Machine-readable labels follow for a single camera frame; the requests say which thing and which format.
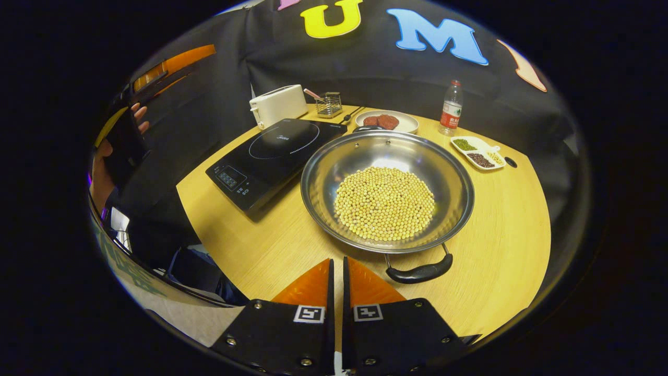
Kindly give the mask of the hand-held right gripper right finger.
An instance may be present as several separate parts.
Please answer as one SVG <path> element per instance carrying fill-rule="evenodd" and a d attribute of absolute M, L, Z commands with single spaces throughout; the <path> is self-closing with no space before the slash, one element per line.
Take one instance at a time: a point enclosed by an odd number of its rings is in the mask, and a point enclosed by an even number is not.
<path fill-rule="evenodd" d="M 405 298 L 361 262 L 343 260 L 342 364 L 353 375 L 433 375 L 468 346 L 426 298 Z"/>

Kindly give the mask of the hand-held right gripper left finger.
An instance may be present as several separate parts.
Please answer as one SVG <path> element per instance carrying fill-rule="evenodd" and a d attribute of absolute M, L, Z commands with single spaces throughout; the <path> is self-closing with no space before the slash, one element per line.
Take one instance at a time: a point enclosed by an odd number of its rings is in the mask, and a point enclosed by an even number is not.
<path fill-rule="evenodd" d="M 333 272 L 333 261 L 327 258 L 271 300 L 249 301 L 212 351 L 258 373 L 333 374 Z"/>

